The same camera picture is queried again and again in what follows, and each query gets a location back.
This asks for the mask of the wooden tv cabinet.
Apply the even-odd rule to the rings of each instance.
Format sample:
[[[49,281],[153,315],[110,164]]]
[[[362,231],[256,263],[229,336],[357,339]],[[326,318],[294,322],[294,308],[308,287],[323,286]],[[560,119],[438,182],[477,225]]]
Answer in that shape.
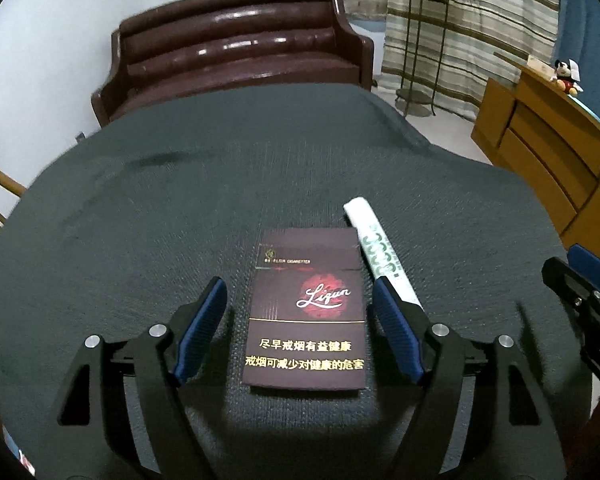
[[[528,183],[565,247],[600,257],[600,120],[562,82],[495,56],[519,77],[511,86],[488,81],[471,139]]]

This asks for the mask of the white green wrapper tube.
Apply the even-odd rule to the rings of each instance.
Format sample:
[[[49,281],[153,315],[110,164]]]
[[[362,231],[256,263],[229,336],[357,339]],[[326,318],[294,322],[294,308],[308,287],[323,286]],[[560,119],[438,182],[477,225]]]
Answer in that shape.
[[[370,203],[361,196],[343,205],[373,278],[386,278],[401,300],[422,308],[410,279]]]

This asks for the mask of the dark maroon cigarette box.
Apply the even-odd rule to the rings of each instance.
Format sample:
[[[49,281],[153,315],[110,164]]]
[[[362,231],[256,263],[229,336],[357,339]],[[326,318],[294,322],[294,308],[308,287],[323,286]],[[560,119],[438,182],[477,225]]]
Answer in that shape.
[[[242,382],[282,390],[364,389],[362,270],[356,229],[266,232],[253,280]]]

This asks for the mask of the dark grey table cloth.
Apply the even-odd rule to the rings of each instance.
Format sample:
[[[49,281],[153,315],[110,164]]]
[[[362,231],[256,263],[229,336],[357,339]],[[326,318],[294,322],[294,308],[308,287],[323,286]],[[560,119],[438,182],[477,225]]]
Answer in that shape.
[[[348,84],[281,84],[125,115],[53,162],[0,233],[0,415],[33,463],[76,350],[138,335],[210,278],[228,312],[189,420],[225,479],[370,479],[386,473],[414,391],[376,330],[356,396],[255,393],[242,362],[258,245],[275,228],[341,228],[370,202],[426,312],[457,333],[521,344],[570,448],[591,378],[541,278],[562,243],[512,172],[432,145]]]

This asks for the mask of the mickey mouse plush toy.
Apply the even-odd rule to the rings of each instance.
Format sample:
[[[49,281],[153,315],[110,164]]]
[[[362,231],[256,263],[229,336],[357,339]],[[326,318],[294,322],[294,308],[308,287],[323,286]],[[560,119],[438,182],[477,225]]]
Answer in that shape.
[[[580,67],[571,58],[568,61],[556,60],[554,63],[554,75],[551,82],[567,96],[577,96],[583,92],[580,85]]]

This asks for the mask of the small box on cabinet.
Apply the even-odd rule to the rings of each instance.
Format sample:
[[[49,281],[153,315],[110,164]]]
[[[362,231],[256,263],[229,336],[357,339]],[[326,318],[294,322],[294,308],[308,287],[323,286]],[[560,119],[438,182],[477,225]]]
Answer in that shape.
[[[543,62],[532,54],[528,55],[526,66],[529,70],[532,70],[532,72],[535,72],[546,80],[551,80],[555,75],[555,69],[553,66]]]

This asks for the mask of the blue curtain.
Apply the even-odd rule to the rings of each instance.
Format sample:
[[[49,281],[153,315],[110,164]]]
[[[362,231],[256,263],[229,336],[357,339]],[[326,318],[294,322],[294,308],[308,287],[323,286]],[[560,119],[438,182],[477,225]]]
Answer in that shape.
[[[559,0],[558,33],[553,58],[576,61],[579,100],[600,118],[600,2]]]

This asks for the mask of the black metal plant stand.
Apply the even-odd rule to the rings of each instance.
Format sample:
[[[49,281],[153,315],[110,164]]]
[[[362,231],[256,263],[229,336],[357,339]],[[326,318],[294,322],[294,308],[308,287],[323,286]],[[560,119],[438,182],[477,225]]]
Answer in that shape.
[[[425,20],[425,4],[440,4],[443,9],[441,21]],[[449,26],[450,0],[407,0],[406,31],[404,37],[404,52],[400,69],[400,88],[396,90],[396,103],[402,102],[403,116],[408,114],[411,105],[428,106],[431,114],[436,114],[436,96],[441,74],[442,58],[445,48],[446,33]],[[426,84],[417,81],[419,62],[425,57],[422,54],[422,29],[425,24],[434,25],[440,29],[438,54],[434,82],[428,88]]]

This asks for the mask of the striped beige curtain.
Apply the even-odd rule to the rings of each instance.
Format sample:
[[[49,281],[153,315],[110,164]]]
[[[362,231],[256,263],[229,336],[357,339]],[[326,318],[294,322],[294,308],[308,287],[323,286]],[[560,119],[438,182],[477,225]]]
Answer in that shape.
[[[375,77],[379,88],[396,92],[404,52],[407,0],[343,0],[351,18],[368,18],[384,26],[382,61]],[[496,54],[524,60],[529,54],[549,61],[558,33],[559,0],[450,0],[436,105],[468,119],[477,116],[491,78],[512,82],[516,72]],[[440,4],[425,4],[425,20],[441,21]],[[434,82],[440,29],[425,24],[417,81]]]

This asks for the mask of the dark brown leather sofa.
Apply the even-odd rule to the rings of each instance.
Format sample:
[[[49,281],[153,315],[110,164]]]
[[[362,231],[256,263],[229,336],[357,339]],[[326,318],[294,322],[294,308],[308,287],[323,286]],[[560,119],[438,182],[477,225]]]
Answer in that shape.
[[[343,0],[178,0],[120,23],[91,103],[106,126],[146,106],[261,84],[368,90],[373,60]]]

